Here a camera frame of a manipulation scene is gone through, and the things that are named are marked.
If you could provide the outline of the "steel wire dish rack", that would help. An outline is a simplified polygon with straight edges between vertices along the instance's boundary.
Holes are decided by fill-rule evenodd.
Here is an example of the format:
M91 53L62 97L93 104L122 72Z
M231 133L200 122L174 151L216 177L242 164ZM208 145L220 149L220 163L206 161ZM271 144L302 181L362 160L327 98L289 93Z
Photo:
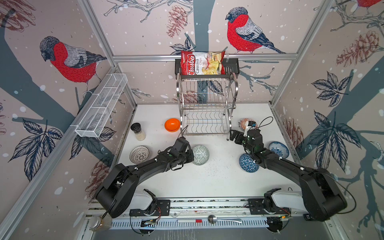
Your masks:
M182 134L229 136L238 96L237 76L177 75Z

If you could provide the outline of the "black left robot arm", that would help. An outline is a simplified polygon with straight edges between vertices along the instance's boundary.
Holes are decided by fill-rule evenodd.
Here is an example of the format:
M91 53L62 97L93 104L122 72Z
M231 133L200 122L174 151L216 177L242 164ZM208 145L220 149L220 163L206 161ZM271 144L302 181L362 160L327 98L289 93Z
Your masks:
M180 170L193 160L190 143L185 137L179 137L173 146L151 160L127 167L123 164L114 166L95 192L95 198L107 214L117 218L129 207L139 184L157 174Z

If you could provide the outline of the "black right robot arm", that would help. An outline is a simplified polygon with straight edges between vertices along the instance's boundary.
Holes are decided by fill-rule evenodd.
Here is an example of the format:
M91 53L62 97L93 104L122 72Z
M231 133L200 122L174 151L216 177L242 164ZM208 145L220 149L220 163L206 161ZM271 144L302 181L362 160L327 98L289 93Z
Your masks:
M247 133L231 130L230 140L243 146L245 152L260 167L274 171L300 186L305 211L315 220L328 220L347 208L347 201L337 182L329 176L326 169L305 168L281 158L264 147L259 129L252 129Z

